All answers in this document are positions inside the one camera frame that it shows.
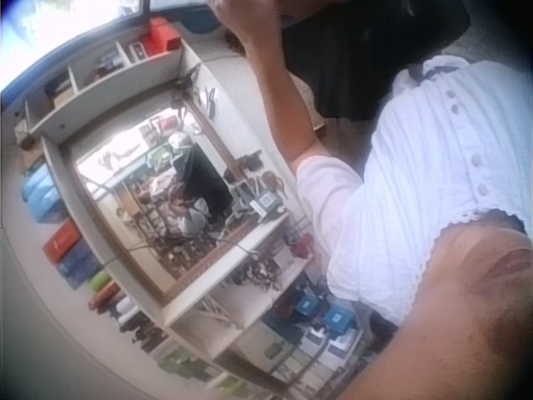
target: clutter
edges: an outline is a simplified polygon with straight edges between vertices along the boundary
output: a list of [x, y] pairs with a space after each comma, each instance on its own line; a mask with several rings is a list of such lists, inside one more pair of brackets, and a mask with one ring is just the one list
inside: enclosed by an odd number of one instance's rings
[[92, 76], [92, 80], [86, 82], [86, 84], [94, 83], [123, 67], [124, 61], [122, 60], [121, 54], [118, 50], [113, 50], [105, 56], [100, 57], [98, 64], [93, 69], [94, 75]]
[[52, 101], [54, 108], [59, 108], [69, 98], [74, 96], [74, 88], [68, 71], [62, 72], [44, 87], [44, 92]]

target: small box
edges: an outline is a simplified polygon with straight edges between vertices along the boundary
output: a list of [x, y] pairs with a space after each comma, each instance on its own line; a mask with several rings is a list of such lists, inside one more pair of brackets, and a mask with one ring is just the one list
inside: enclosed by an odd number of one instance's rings
[[306, 317], [313, 318], [318, 309], [320, 300], [317, 296], [306, 294], [306, 296], [298, 303], [296, 310]]
[[150, 37], [158, 53], [177, 50], [182, 45], [180, 34], [164, 17], [150, 18]]
[[42, 247], [42, 250], [46, 254], [48, 260], [53, 265], [57, 265], [68, 253], [68, 251], [74, 247], [77, 241], [80, 239], [80, 232], [77, 230], [74, 223], [69, 219], [62, 227], [52, 236], [52, 238], [46, 242]]
[[348, 325], [354, 318], [354, 312], [346, 310], [343, 307], [333, 304], [330, 308], [330, 311], [327, 312], [324, 317], [324, 323], [327, 327], [331, 328], [333, 331], [343, 335], [348, 329]]

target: red box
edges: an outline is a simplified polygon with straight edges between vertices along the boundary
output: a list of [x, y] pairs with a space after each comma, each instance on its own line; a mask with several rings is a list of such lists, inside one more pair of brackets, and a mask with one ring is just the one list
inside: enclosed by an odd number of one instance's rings
[[52, 236], [52, 238], [42, 247], [48, 260], [53, 265], [57, 265], [68, 251], [80, 240], [80, 232], [74, 223], [69, 219]]
[[177, 50], [182, 45], [179, 32], [164, 17], [150, 18], [150, 37], [159, 53]]

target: shelf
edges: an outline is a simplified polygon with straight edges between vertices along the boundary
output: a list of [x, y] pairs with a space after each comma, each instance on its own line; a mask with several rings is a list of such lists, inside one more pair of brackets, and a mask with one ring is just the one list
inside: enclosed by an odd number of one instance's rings
[[[263, 243], [278, 227], [288, 218], [284, 214], [275, 221], [270, 221], [257, 226], [248, 233], [238, 244], [246, 250], [254, 250]], [[244, 252], [234, 246], [229, 252], [224, 254], [209, 269], [207, 269], [196, 281], [188, 286], [183, 292], [178, 294], [163, 308], [165, 326], [171, 326], [178, 318], [182, 317], [216, 285], [227, 277], [246, 257]]]
[[77, 194], [76, 188], [71, 182], [70, 173], [67, 170], [67, 166], [62, 159], [57, 145], [47, 136], [43, 136], [42, 148], [56, 188], [65, 203], [70, 217], [76, 223], [87, 245], [91, 248], [92, 253], [102, 265], [106, 265], [106, 270], [110, 273], [113, 280], [120, 285], [121, 289], [130, 298], [135, 299], [138, 307], [153, 322], [161, 326], [161, 306], [147, 293], [146, 289], [138, 280], [131, 275], [129, 269], [121, 261], [115, 259], [115, 252], [111, 249], [106, 238], [94, 223], [95, 216], [89, 213], [82, 199]]
[[244, 328], [253, 325], [276, 300], [292, 285], [311, 259], [296, 258], [294, 263], [286, 269], [277, 279], [279, 291], [274, 289], [263, 292], [252, 284], [237, 286], [229, 285], [225, 288], [216, 287], [211, 296], [235, 318], [235, 321]]
[[218, 302], [223, 302], [221, 303], [223, 307], [231, 308], [231, 311], [228, 309], [228, 312], [240, 316], [244, 329], [224, 326], [222, 323], [193, 310], [179, 318], [171, 326], [171, 329], [192, 346], [200, 348], [211, 359], [215, 359], [273, 306], [311, 260], [312, 258], [298, 258], [284, 271], [278, 278], [281, 287], [279, 291], [271, 289], [268, 292], [262, 292], [259, 287], [246, 285], [242, 287], [230, 286], [221, 290], [217, 288], [212, 292], [213, 297], [217, 296]]
[[62, 143], [120, 103], [176, 79], [181, 55], [182, 49], [163, 52], [123, 67], [86, 87], [78, 86], [80, 89], [78, 94], [52, 111], [48, 107], [36, 113], [34, 108], [37, 106], [32, 107], [30, 102], [30, 115], [37, 119], [37, 123], [32, 121], [30, 133], [32, 135], [47, 133], [56, 144]]

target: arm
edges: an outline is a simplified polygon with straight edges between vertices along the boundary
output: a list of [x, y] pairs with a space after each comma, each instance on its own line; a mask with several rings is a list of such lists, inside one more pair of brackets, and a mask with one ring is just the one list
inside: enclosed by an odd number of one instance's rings
[[277, 148], [295, 173], [311, 155], [329, 155], [312, 129], [305, 103], [285, 69], [280, 16], [274, 0], [210, 0], [238, 37], [257, 76]]

